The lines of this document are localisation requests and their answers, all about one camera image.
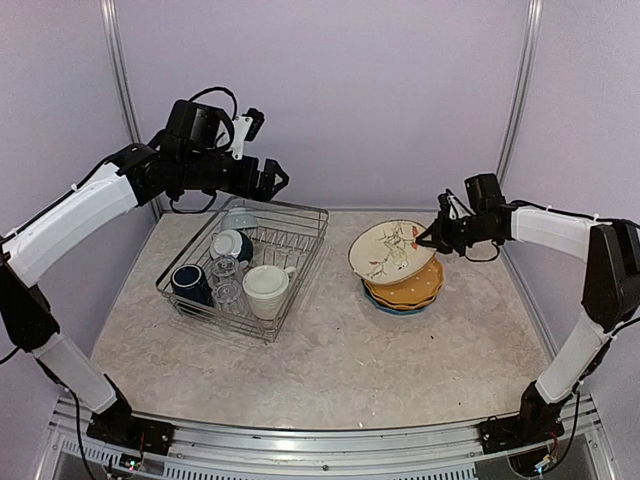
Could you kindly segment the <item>cream plate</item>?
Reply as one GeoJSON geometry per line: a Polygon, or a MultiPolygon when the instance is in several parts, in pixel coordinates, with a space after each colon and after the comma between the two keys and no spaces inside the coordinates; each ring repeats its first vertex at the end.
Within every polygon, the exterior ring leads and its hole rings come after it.
{"type": "Polygon", "coordinates": [[[416,239],[426,228],[413,220],[378,223],[351,244],[348,262],[352,271],[372,285],[392,285],[425,267],[436,249],[420,246],[416,239]]]}

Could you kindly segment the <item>blue polka dot plate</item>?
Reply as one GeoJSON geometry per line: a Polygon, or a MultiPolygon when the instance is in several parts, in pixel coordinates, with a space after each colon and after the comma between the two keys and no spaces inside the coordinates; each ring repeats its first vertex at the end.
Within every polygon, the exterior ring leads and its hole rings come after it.
{"type": "Polygon", "coordinates": [[[421,313],[423,311],[425,311],[431,304],[433,304],[437,297],[434,296],[432,298],[430,298],[426,303],[424,304],[420,304],[417,306],[400,306],[399,308],[397,307],[389,307],[387,305],[384,305],[383,303],[381,303],[380,301],[378,301],[370,292],[369,288],[367,287],[366,283],[364,280],[361,281],[362,284],[362,289],[364,292],[365,297],[369,300],[369,302],[378,310],[391,314],[391,315],[396,315],[396,316],[409,316],[409,315],[415,315],[418,313],[421,313]]]}

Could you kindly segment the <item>clear glass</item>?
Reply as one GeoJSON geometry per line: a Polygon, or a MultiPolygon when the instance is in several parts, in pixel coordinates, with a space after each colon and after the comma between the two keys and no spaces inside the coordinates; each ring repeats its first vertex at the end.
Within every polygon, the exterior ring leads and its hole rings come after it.
{"type": "Polygon", "coordinates": [[[215,283],[223,281],[241,281],[242,269],[238,260],[230,255],[221,255],[211,260],[212,278],[215,283]]]}
{"type": "Polygon", "coordinates": [[[236,280],[219,282],[213,290],[216,307],[227,314],[244,316],[246,303],[241,285],[236,280]]]}

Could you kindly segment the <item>cream ribbed mug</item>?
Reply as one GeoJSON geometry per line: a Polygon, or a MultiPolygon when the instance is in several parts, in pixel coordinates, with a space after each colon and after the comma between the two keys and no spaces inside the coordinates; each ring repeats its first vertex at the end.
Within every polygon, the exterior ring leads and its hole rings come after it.
{"type": "Polygon", "coordinates": [[[297,268],[261,265],[250,269],[242,287],[252,313],[260,320],[274,320],[285,302],[297,268]]]}

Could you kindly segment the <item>yellow polka dot plate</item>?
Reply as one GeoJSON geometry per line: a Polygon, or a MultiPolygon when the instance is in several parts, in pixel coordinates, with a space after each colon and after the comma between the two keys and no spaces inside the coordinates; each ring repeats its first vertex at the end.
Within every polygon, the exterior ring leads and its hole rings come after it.
{"type": "Polygon", "coordinates": [[[363,286],[363,290],[365,295],[372,300],[376,305],[379,305],[381,307],[387,308],[387,309],[391,309],[391,310],[395,310],[395,311],[413,311],[413,310],[420,310],[423,309],[429,305],[431,305],[432,303],[434,303],[438,297],[438,295],[432,295],[430,297],[427,297],[426,299],[419,301],[419,302],[414,302],[414,303],[410,303],[410,302],[391,302],[389,300],[385,300],[385,299],[381,299],[376,297],[371,291],[370,289],[364,285],[363,286]]]}

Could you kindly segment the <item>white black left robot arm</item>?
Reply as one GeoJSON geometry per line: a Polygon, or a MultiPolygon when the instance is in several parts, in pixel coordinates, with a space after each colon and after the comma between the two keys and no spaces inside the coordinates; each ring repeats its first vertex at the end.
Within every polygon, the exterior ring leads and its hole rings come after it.
{"type": "Polygon", "coordinates": [[[160,195],[176,201],[189,190],[268,202],[289,183],[273,159],[244,153],[264,122],[199,103],[174,103],[167,124],[147,143],[133,143],[1,240],[1,318],[10,341],[92,413],[92,436],[133,443],[140,424],[117,386],[61,333],[38,282],[62,257],[110,221],[160,195]]]}

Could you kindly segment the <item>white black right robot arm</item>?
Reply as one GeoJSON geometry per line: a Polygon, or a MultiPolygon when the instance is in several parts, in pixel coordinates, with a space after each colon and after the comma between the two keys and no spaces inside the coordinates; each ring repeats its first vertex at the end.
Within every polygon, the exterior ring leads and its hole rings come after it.
{"type": "Polygon", "coordinates": [[[451,191],[439,195],[438,215],[417,237],[417,245],[465,256],[480,242],[500,248],[516,241],[567,254],[586,266],[582,312],[552,363],[526,388],[516,415],[479,426],[489,442],[542,441],[561,434],[562,407],[602,362],[614,337],[637,319],[639,226],[626,219],[509,202],[493,173],[466,179],[465,188],[467,204],[451,191]]]}

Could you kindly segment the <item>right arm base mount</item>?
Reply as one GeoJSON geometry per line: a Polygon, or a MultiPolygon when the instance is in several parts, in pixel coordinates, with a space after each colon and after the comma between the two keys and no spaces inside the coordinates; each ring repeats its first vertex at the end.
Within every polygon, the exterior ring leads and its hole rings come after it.
{"type": "Polygon", "coordinates": [[[524,426],[518,415],[492,416],[477,425],[484,454],[517,449],[560,437],[565,433],[559,420],[524,426]]]}

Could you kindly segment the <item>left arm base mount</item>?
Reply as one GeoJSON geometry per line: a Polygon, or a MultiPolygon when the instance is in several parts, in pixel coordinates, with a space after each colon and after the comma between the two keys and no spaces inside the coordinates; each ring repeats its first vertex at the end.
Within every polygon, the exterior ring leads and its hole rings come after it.
{"type": "Polygon", "coordinates": [[[170,423],[136,416],[93,415],[87,435],[126,449],[167,456],[175,429],[170,423]]]}

